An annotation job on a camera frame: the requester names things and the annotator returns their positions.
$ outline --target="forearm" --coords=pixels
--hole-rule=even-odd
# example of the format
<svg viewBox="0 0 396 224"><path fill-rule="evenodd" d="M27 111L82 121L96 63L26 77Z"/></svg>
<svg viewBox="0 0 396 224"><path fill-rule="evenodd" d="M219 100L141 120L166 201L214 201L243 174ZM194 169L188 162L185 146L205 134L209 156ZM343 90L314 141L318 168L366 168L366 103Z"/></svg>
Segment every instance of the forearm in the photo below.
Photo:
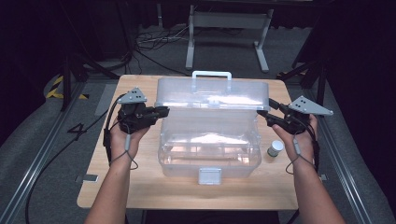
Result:
<svg viewBox="0 0 396 224"><path fill-rule="evenodd" d="M129 181L129 168L114 163L107 172L85 223L123 223Z"/></svg>
<svg viewBox="0 0 396 224"><path fill-rule="evenodd" d="M303 223L344 223L313 166L306 161L299 161L293 167L294 186Z"/></svg>

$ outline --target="dark background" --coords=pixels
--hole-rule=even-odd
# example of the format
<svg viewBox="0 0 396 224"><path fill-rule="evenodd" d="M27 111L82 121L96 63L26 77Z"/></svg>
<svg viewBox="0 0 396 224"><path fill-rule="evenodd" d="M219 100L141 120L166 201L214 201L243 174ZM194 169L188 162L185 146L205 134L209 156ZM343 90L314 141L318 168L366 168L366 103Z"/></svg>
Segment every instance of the dark background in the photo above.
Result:
<svg viewBox="0 0 396 224"><path fill-rule="evenodd" d="M280 9L272 25L315 27L296 62L322 60L327 65L328 81L347 126L395 214L396 7L391 1L335 3L335 10L322 13L314 8ZM158 24L155 4L119 7L129 34L136 32L137 24ZM128 49L115 9L114 2L100 1L0 3L0 145L44 104L43 89L59 74L66 55L78 52L101 61L125 54ZM163 26L186 22L188 10L165 6L164 18L179 16L168 16ZM71 27L70 21L77 26Z"/></svg>

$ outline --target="black hand-mounted device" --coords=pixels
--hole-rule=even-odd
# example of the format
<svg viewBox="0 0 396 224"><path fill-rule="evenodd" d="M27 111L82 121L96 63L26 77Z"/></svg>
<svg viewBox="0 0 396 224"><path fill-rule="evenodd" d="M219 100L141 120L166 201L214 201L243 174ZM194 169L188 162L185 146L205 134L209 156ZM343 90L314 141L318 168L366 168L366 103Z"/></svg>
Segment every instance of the black hand-mounted device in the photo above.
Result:
<svg viewBox="0 0 396 224"><path fill-rule="evenodd" d="M269 99L269 105L273 109L279 109L284 114L284 118L282 119L269 114L266 110L258 110L257 113L265 117L268 127L272 127L274 124L277 124L290 134L303 133L306 130L306 127L309 125L309 114L333 114L331 110L328 110L321 105L317 105L315 102L312 102L303 96L300 96L289 105L283 105L273 99Z"/></svg>
<svg viewBox="0 0 396 224"><path fill-rule="evenodd" d="M309 132L312 138L312 146L314 149L315 165L313 165L315 167L315 170L318 171L320 148L315 132L309 122L309 114L330 116L333 114L333 112L321 105L316 104L315 102L306 99L303 96L300 96L289 105L283 105L273 99L269 99L269 105L273 109L279 109L284 114L284 118L282 119L277 116L271 115L266 110L258 110L257 113L265 117L265 119L267 120L267 125L269 127L277 124L282 127L286 132L294 135L293 144L295 152L298 156L297 159L301 157L305 160L305 158L301 155L301 150L295 138L295 134L303 133L305 132L305 130Z"/></svg>
<svg viewBox="0 0 396 224"><path fill-rule="evenodd" d="M125 150L129 148L129 137L132 133L154 125L158 119L168 117L169 108L167 106L146 107L146 101L146 96L136 87L119 96L114 102L107 116L106 127L104 129L103 146L106 147L108 161L111 161L111 128L109 129L109 125L117 104L121 105L117 115L118 125L120 125L120 129L123 132L128 134L125 141Z"/></svg>

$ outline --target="tripod leg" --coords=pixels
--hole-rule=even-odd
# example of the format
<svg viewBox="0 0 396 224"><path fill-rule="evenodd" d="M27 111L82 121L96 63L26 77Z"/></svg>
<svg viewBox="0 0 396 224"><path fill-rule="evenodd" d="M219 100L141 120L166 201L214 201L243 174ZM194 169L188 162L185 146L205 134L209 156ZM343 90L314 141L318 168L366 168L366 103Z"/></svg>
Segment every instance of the tripod leg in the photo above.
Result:
<svg viewBox="0 0 396 224"><path fill-rule="evenodd" d="M116 74L114 74L114 73L108 71L107 69L105 69L104 67L102 67L100 64L98 64L98 63L96 63L96 62L84 57L83 55L75 53L75 54L73 54L73 58L76 59L76 60L79 60L79 62L81 64L86 63L87 65L89 65L90 67L92 67L96 71L103 73L107 77L110 77L112 79L119 79L120 78Z"/></svg>
<svg viewBox="0 0 396 224"><path fill-rule="evenodd" d="M64 60L64 103L62 104L61 111L65 111L71 101L71 80L69 65L69 56L66 56Z"/></svg>
<svg viewBox="0 0 396 224"><path fill-rule="evenodd" d="M285 81L291 77L297 76L300 73L302 73L303 71L305 71L306 69L309 69L310 67L312 67L313 65L315 65L316 62L309 62L309 63L305 63L303 65L300 65L296 68L294 68L293 70L289 71L288 73L279 73L276 76L276 79L280 79L282 81Z"/></svg>
<svg viewBox="0 0 396 224"><path fill-rule="evenodd" d="M324 91L326 87L326 76L327 76L327 68L325 65L322 65L322 70L319 75L318 80L318 93L317 93L317 104L323 105L324 102Z"/></svg>

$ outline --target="wire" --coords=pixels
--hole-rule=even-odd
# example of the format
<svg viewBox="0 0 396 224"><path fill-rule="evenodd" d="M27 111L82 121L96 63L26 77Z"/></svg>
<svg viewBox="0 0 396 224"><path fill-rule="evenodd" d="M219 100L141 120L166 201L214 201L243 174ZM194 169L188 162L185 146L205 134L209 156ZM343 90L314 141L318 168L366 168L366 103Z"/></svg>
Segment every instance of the wire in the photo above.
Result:
<svg viewBox="0 0 396 224"><path fill-rule="evenodd" d="M135 48L139 50L152 50L152 49L160 49L161 47L165 46L168 43L177 42L180 39L188 40L183 38L182 36L186 34L187 29L189 26L184 27L181 30L178 30L175 34L172 31L158 31L158 32L151 32L151 33L141 33L136 38Z"/></svg>
<svg viewBox="0 0 396 224"><path fill-rule="evenodd" d="M113 105L111 106L111 108L110 108L110 114L108 115L108 118L107 118L107 121L106 121L106 127L105 127L105 129L108 129L108 127L110 126L110 120L111 120L111 117L113 116L113 111L114 111L114 108L116 107L116 105L117 105L117 101L122 97L122 96L124 96L126 93L124 93L124 94L121 94L119 97L117 97L117 99L116 99L116 101L113 103Z"/></svg>
<svg viewBox="0 0 396 224"><path fill-rule="evenodd" d="M136 61L137 61L137 66L139 67L139 75L141 75L142 74L142 72L143 72L143 70L142 70L142 67L140 66L140 62L139 62L139 60L136 58L136 56L134 56L134 58L136 59Z"/></svg>
<svg viewBox="0 0 396 224"><path fill-rule="evenodd" d="M286 166L286 173L288 173L289 175L294 175L294 173L292 173L292 172L289 171L289 167L290 167L295 161L297 161L297 159L298 159L298 157L297 157L296 159L292 160L292 161L288 164L288 166Z"/></svg>
<svg viewBox="0 0 396 224"><path fill-rule="evenodd" d="M297 218L297 216L299 216L300 215L300 210L299 209L297 209L296 210L296 212L293 214L293 216L290 218L290 220L288 221L288 223L287 224L291 224L291 223L293 223L294 222L294 220Z"/></svg>
<svg viewBox="0 0 396 224"><path fill-rule="evenodd" d="M117 122L115 122L115 123L113 124L113 126L111 126L110 131L111 131L117 124L120 124L121 121L122 121L122 120L117 120ZM128 138L128 137L131 137L131 130L129 129L129 126L126 125L126 124L123 124L123 125L128 129L127 138ZM134 168L130 168L130 170L135 170L135 169L139 168L139 165L138 165L137 162L134 160L134 158L132 158L131 154L129 154L128 150L129 150L129 146L128 146L127 148L125 148L125 151L124 151L122 154L120 154L118 157L116 157L115 159L113 159L112 161L110 161L110 162L108 163L108 165L111 166L111 164L112 164L114 161L117 161L117 160L118 160L119 158L121 158L123 155L127 154L128 157L129 157L129 159L130 159L130 160L134 163L134 165L135 165L135 167L134 167Z"/></svg>
<svg viewBox="0 0 396 224"><path fill-rule="evenodd" d="M25 222L27 224L29 224L29 204L30 204L30 200L32 198L32 194L33 191L35 189L35 185L38 182L38 179L40 178L40 176L42 176L44 174L44 171L47 170L47 168L52 164L52 162L58 158L59 155L61 155L61 153L63 153L73 142L75 142L80 136L82 136L84 133L86 133L93 125L95 125L102 117L105 116L105 114L107 113L107 111L105 111L105 113L103 113L97 120L95 120L90 126L88 126L88 128L86 128L85 130L83 130L82 132L78 133L76 137L74 137L70 142L68 142L66 144L66 146L64 146L58 153L56 153L56 155L54 157L52 157L52 159L47 162L47 164L43 167L43 169L41 169L41 171L38 173L37 178L35 179L35 183L32 185L31 189L29 190L29 194L27 196L26 199L26 205L25 205Z"/></svg>
<svg viewBox="0 0 396 224"><path fill-rule="evenodd" d="M127 66L128 66L128 71L129 71L129 74L132 74L132 72L131 72L131 66L129 66L129 64L127 63L126 64Z"/></svg>

